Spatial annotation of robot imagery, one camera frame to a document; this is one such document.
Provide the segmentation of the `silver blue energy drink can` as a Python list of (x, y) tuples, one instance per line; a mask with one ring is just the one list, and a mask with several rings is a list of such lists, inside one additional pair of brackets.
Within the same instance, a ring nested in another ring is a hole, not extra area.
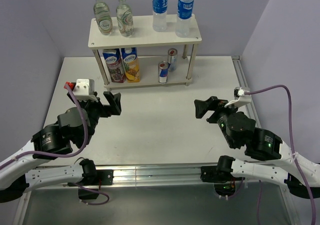
[(168, 70), (173, 72), (177, 68), (177, 55), (178, 50), (175, 48), (170, 48), (167, 52), (167, 63), (168, 63)]

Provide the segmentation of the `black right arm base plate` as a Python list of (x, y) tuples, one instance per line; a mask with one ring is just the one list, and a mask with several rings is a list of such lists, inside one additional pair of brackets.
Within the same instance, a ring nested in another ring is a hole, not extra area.
[(205, 183), (226, 183), (231, 181), (241, 181), (242, 177), (234, 177), (230, 172), (224, 172), (217, 169), (217, 165), (201, 166), (200, 179)]

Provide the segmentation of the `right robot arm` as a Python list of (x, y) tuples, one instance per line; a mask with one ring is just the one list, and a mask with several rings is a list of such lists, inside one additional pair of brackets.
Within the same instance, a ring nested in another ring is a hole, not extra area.
[(216, 165), (200, 168), (200, 178), (207, 183), (254, 179), (273, 183), (299, 198), (320, 197), (320, 165), (293, 152), (275, 133), (256, 127), (256, 121), (239, 111), (233, 102), (211, 96), (194, 101), (195, 117), (201, 119), (206, 112), (210, 124), (220, 128), (229, 148), (245, 147), (244, 154), (258, 163), (247, 162), (222, 155)]

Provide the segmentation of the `water bottle blue label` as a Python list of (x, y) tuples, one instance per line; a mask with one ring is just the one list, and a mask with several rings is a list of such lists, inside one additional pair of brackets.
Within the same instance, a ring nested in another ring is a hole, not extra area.
[(186, 38), (190, 33), (190, 23), (194, 8), (194, 0), (178, 0), (175, 34)]
[(164, 32), (167, 29), (167, 9), (168, 0), (152, 0), (152, 27), (156, 32)]

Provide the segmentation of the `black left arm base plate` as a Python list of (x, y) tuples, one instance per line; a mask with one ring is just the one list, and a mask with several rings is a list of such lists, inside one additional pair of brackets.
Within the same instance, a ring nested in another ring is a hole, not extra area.
[(85, 173), (81, 181), (75, 182), (81, 186), (110, 186), (113, 183), (112, 169), (99, 169), (93, 173)]

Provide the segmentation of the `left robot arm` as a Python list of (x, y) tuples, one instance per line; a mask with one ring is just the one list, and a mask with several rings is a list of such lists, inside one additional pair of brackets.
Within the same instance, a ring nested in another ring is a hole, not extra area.
[(74, 100), (79, 107), (71, 107), (58, 115), (55, 123), (45, 126), (18, 152), (1, 162), (1, 203), (14, 201), (41, 187), (62, 183), (89, 186), (98, 180), (95, 163), (88, 158), (60, 168), (36, 168), (57, 158), (78, 155), (89, 144), (100, 118), (121, 114), (121, 94), (105, 91), (103, 95), (107, 105), (103, 105), (99, 97)]

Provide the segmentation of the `glass soda bottle green cap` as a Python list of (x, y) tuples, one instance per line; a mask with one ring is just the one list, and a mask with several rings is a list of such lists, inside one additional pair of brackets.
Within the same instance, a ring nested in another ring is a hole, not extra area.
[(113, 31), (113, 22), (107, 3), (103, 0), (95, 0), (93, 11), (99, 31), (103, 35), (111, 34)]

